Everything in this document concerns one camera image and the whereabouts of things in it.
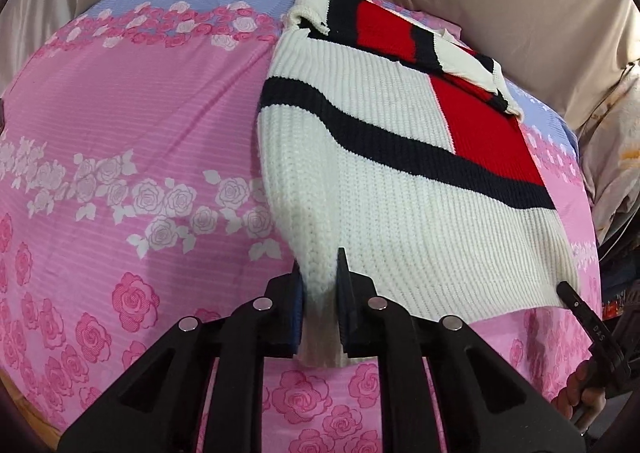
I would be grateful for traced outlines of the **person's right hand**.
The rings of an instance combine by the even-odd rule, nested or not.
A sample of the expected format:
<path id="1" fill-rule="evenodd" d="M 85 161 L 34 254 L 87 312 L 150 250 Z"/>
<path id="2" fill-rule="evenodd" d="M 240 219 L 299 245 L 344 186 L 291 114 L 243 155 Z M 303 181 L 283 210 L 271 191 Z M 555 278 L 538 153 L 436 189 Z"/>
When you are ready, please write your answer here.
<path id="1" fill-rule="evenodd" d="M 574 410 L 582 407 L 582 415 L 575 426 L 585 433 L 605 408 L 605 389 L 588 387 L 588 381 L 596 368 L 593 360 L 582 361 L 577 369 L 567 377 L 566 385 L 551 400 L 550 404 L 567 419 L 572 419 Z"/>

